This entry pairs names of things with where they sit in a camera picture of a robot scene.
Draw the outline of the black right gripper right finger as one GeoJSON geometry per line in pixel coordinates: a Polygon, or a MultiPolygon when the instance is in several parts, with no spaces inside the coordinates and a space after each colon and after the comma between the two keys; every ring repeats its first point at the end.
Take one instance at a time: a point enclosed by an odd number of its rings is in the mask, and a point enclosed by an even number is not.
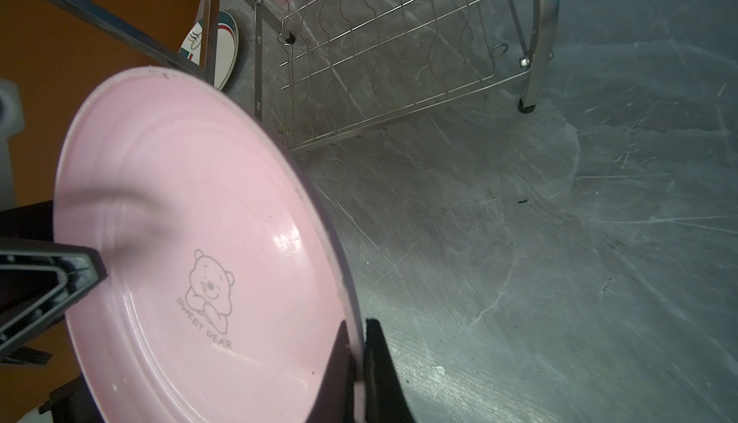
{"type": "Polygon", "coordinates": [[[392,361],[382,325],[366,321],[364,353],[366,421],[369,423],[415,423],[392,361]]]}

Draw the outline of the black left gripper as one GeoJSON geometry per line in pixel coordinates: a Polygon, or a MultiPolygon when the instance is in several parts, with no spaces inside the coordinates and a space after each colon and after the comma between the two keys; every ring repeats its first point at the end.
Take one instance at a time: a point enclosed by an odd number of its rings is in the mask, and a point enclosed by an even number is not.
{"type": "Polygon", "coordinates": [[[100,254],[52,242],[53,202],[0,213],[1,358],[49,360],[26,345],[107,277],[100,254]]]}

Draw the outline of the pink round plate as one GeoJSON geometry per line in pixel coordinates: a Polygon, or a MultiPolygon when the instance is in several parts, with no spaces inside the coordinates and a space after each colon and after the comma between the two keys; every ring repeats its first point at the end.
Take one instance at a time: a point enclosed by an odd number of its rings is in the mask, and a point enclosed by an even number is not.
{"type": "Polygon", "coordinates": [[[107,277],[66,312],[108,422],[306,422],[342,321],[365,419],[363,333],[336,230],[263,127],[199,79],[118,73],[78,111],[54,237],[107,277]]]}

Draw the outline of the silver wire dish rack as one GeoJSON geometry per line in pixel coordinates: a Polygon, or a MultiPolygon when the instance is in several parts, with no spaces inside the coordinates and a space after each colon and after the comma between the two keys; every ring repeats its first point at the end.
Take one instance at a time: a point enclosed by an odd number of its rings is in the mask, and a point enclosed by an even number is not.
{"type": "Polygon", "coordinates": [[[560,5],[532,0],[525,33],[514,0],[202,0],[196,65],[91,0],[46,1],[215,88],[218,16],[230,13],[253,116],[295,153],[507,85],[523,85],[518,109],[532,112],[560,5]]]}

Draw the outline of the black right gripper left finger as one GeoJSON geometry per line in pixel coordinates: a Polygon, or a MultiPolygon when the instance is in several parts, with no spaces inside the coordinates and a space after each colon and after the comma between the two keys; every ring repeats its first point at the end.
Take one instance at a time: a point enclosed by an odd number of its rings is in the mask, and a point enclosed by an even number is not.
{"type": "Polygon", "coordinates": [[[346,322],[336,333],[334,346],[307,423],[346,423],[354,417],[354,358],[346,322]]]}

